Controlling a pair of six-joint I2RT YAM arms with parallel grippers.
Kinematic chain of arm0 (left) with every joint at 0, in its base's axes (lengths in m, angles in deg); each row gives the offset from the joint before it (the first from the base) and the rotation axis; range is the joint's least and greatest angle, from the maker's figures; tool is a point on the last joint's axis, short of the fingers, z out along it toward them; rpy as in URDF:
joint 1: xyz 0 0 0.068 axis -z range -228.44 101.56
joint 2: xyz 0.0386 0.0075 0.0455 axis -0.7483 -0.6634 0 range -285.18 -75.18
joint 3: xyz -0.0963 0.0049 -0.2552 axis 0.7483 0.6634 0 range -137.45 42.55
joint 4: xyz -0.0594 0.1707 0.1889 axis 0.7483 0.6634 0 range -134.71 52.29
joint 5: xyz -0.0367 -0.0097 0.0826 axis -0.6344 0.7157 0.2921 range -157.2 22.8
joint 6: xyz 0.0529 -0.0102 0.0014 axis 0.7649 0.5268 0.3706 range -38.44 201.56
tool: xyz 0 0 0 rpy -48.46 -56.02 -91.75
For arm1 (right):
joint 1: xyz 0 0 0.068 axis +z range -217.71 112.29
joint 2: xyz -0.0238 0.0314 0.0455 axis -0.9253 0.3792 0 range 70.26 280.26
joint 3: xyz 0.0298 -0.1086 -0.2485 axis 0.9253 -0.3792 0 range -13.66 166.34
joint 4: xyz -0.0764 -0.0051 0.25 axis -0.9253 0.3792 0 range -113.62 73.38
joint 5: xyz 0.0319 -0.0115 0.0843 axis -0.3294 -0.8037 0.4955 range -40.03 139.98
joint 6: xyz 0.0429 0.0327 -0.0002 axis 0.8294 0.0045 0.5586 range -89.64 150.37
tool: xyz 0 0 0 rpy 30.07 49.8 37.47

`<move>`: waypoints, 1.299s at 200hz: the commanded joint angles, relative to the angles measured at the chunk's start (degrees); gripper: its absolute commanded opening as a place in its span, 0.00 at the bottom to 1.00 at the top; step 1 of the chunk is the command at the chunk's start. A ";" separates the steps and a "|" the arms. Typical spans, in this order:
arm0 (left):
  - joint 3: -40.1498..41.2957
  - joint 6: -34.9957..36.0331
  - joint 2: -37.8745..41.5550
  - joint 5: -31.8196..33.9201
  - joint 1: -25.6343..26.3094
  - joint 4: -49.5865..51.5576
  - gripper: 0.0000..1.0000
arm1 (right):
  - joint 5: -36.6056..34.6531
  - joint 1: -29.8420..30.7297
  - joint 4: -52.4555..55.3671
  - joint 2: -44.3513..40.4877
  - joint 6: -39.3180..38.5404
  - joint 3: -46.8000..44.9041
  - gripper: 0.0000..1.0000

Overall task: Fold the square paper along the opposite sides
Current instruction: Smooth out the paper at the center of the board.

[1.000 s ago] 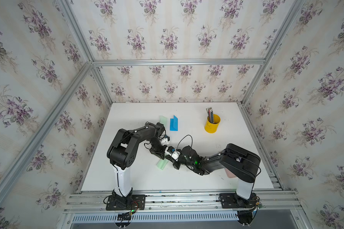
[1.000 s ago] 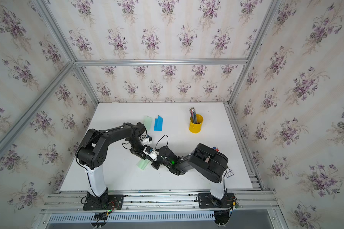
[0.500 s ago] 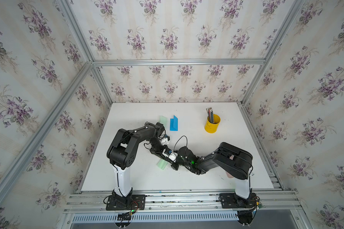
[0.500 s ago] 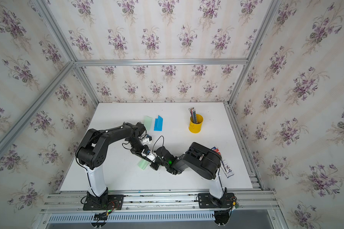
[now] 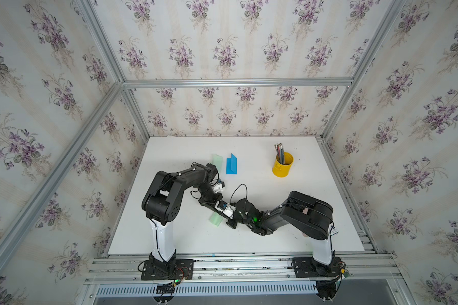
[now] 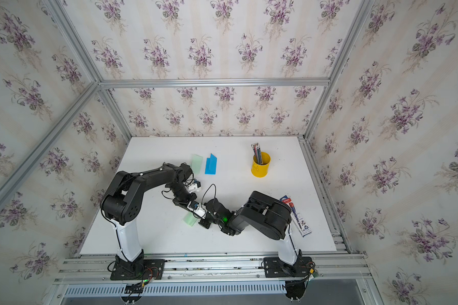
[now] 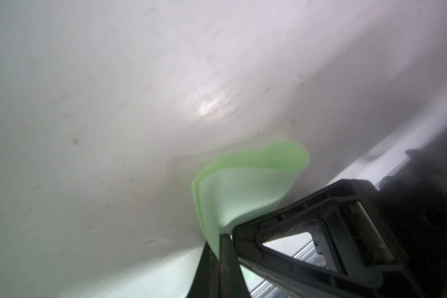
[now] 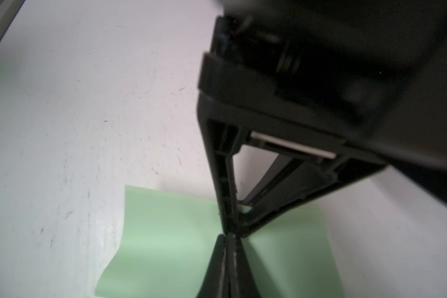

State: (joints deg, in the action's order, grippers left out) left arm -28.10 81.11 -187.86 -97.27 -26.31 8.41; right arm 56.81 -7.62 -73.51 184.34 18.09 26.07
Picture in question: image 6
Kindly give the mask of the blue square paper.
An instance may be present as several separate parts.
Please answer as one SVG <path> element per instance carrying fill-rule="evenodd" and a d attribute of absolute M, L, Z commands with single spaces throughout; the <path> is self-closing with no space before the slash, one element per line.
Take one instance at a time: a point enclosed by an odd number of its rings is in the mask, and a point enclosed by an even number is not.
<path fill-rule="evenodd" d="M 215 175 L 217 169 L 218 159 L 215 155 L 211 154 L 210 157 L 206 159 L 205 174 L 206 175 Z"/>

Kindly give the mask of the green paper sheet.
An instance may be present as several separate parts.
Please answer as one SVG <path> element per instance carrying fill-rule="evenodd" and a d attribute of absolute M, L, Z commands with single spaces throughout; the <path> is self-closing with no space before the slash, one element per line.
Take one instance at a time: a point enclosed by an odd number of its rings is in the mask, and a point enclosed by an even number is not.
<path fill-rule="evenodd" d="M 188 212 L 183 218 L 183 222 L 189 227 L 193 227 L 198 220 L 198 216 L 194 215 L 192 212 Z"/>
<path fill-rule="evenodd" d="M 194 175 L 198 175 L 201 172 L 203 157 L 199 155 L 192 155 L 190 167 Z"/>

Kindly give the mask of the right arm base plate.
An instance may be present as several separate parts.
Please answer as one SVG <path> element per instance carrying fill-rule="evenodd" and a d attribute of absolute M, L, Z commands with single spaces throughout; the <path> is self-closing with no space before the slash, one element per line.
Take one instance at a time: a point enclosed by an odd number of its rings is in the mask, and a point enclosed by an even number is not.
<path fill-rule="evenodd" d="M 266 278 L 303 278 L 316 271 L 311 257 L 298 257 L 293 265 L 282 262 L 278 257 L 265 257 L 262 266 Z"/>

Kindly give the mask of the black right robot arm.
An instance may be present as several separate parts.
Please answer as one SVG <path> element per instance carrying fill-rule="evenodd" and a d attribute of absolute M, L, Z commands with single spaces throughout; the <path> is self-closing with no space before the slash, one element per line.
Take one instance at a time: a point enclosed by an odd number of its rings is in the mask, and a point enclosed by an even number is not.
<path fill-rule="evenodd" d="M 248 226 L 271 240 L 279 242 L 278 258 L 286 266 L 302 261 L 291 236 L 291 208 L 282 201 L 259 191 L 253 191 L 247 202 L 235 212 L 229 211 L 217 198 L 200 204 L 204 215 L 199 224 L 209 229 L 211 225 L 229 236 L 240 235 Z"/>

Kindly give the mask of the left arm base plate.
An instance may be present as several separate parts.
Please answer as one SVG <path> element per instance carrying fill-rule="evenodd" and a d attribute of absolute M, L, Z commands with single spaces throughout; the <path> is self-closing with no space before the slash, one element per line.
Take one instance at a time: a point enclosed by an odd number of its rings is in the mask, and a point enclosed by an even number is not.
<path fill-rule="evenodd" d="M 160 280 L 162 278 L 166 261 L 163 259 L 149 259 L 138 261 L 128 266 L 123 260 L 112 262 L 107 269 L 110 280 Z"/>

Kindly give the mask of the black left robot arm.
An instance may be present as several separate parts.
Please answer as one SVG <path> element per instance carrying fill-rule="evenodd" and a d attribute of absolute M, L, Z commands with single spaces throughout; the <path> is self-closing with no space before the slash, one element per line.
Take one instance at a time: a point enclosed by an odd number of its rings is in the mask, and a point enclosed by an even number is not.
<path fill-rule="evenodd" d="M 133 273 L 144 259 L 136 223 L 144 194 L 164 185 L 173 193 L 175 206 L 188 210 L 188 206 L 197 199 L 197 195 L 189 193 L 185 186 L 192 174 L 191 167 L 185 163 L 179 166 L 164 163 L 145 172 L 116 173 L 101 200 L 100 210 L 103 218 L 114 227 L 118 244 L 116 263 L 122 268 Z"/>

